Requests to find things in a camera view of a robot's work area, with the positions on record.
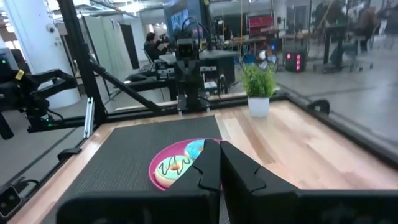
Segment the screen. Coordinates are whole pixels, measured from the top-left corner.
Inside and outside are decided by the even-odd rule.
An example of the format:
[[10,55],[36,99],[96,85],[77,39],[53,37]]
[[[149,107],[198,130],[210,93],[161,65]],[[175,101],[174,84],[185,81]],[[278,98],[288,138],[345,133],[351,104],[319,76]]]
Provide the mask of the screen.
[[[174,31],[175,29],[181,29],[181,28],[182,28],[182,23],[183,23],[188,17],[189,17],[189,15],[188,15],[188,9],[184,9],[184,10],[182,10],[182,11],[180,11],[180,12],[177,12],[177,13],[173,14],[173,15],[171,16],[171,18],[170,18],[171,21],[172,21],[172,29],[173,29],[173,31]],[[187,22],[185,23],[184,26],[189,25],[189,23],[190,23],[190,21],[187,21]]]
[[[167,32],[169,38],[174,39],[174,29],[181,29],[182,22],[189,16],[196,17],[197,21],[202,23],[201,16],[201,1],[187,1],[187,0],[163,0],[164,15],[166,18]],[[192,21],[186,22],[184,26],[188,26]],[[196,25],[192,24],[189,26],[189,30],[192,31],[193,37],[197,34]]]

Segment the black bracket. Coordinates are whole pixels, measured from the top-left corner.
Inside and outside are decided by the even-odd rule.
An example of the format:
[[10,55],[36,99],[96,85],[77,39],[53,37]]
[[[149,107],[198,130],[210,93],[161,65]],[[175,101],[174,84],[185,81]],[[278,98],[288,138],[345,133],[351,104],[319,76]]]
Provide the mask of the black bracket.
[[0,223],[7,223],[22,205],[22,198],[13,185],[0,189]]
[[59,161],[62,161],[64,159],[69,159],[73,155],[77,155],[81,152],[80,148],[71,148],[71,149],[65,149],[62,152],[60,152],[57,157]]
[[307,105],[309,110],[319,111],[329,116],[330,114],[330,103],[327,100],[315,100],[314,102]]

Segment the green plant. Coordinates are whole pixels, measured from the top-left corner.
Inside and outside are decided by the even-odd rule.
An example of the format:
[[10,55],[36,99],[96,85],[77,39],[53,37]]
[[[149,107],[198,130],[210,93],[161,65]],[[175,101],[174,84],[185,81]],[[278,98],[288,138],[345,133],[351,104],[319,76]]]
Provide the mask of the green plant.
[[243,87],[248,97],[270,97],[275,89],[274,71],[262,70],[257,65],[244,67]]

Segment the black mesh mat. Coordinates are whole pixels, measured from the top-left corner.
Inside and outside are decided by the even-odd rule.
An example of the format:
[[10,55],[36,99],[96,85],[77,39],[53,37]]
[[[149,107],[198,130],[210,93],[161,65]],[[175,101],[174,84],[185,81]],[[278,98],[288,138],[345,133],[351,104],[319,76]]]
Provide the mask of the black mesh mat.
[[[152,158],[168,145],[192,138],[221,138],[215,117],[115,129],[43,223],[55,223],[59,205],[75,194],[100,190],[159,190],[148,177]],[[220,207],[220,223],[229,223],[223,197]]]

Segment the donut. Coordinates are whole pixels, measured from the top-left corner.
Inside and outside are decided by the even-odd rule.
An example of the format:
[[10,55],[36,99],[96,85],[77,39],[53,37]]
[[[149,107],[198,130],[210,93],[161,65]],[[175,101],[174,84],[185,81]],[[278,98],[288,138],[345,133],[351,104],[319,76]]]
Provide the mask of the donut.
[[205,139],[194,140],[191,143],[187,144],[184,150],[184,154],[194,161],[202,152],[204,145]]
[[192,161],[182,155],[164,159],[156,167],[156,181],[164,188],[169,188],[192,165]]

